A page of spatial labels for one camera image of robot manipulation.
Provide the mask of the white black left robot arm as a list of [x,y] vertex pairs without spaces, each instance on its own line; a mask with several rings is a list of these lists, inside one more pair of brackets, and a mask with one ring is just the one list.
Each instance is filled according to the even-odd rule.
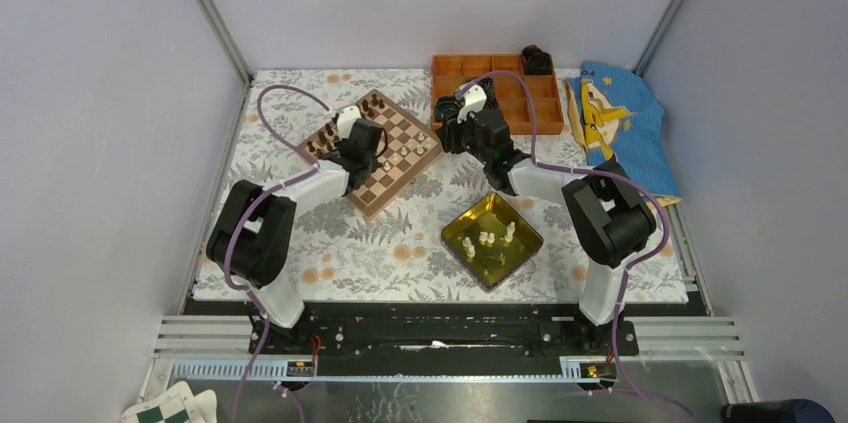
[[206,257],[223,271],[230,288],[243,291],[273,325],[272,341],[288,354],[309,344],[300,320],[302,297],[283,275],[296,219],[315,207],[360,188],[380,166],[388,133],[357,118],[342,124],[336,149],[288,180],[266,188],[248,180],[229,191],[205,245]]

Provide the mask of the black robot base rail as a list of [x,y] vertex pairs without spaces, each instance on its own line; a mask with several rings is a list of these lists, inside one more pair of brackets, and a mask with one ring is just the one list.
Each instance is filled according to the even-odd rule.
[[291,329],[250,305],[199,303],[166,319],[159,348],[190,355],[314,358],[322,377],[552,376],[563,357],[639,353],[634,326],[595,328],[574,304],[309,302]]

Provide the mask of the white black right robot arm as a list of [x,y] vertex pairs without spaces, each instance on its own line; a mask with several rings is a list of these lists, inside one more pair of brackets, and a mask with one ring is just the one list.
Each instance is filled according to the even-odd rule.
[[473,156],[493,189],[567,209],[591,261],[579,300],[584,320],[575,325],[573,339],[583,353],[601,353],[613,341],[609,323],[624,306],[626,271],[652,255],[647,246],[657,221],[645,201],[646,190],[613,160],[571,168],[533,159],[515,147],[498,109],[467,111],[445,104],[439,112],[442,124],[436,133],[444,151]]

